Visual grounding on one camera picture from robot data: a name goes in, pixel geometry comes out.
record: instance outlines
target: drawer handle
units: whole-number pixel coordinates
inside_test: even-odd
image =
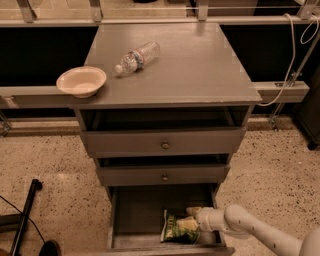
[[[162,142],[162,148],[163,149],[169,149],[170,148],[169,143],[167,141]]]
[[[168,181],[168,175],[167,174],[163,174],[162,175],[162,180],[163,181]]]

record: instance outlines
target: bottle cap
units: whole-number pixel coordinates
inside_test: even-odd
[[[123,73],[123,68],[122,68],[121,65],[117,65],[117,66],[115,67],[115,69],[116,69],[116,72],[117,72],[118,74],[122,74],[122,73]]]

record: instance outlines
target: white bowl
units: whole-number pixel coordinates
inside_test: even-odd
[[[88,98],[94,95],[106,80],[107,75],[103,70],[84,66],[63,73],[57,80],[57,87],[77,98]]]

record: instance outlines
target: chip bag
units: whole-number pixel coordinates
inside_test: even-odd
[[[164,221],[161,242],[193,244],[200,236],[199,225],[192,216],[183,218],[164,210]]]

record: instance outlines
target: nightstand top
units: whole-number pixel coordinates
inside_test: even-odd
[[[118,76],[114,67],[121,57],[149,41],[160,44],[160,58]],[[253,105],[261,100],[215,23],[100,25],[86,65],[107,74],[86,108]]]

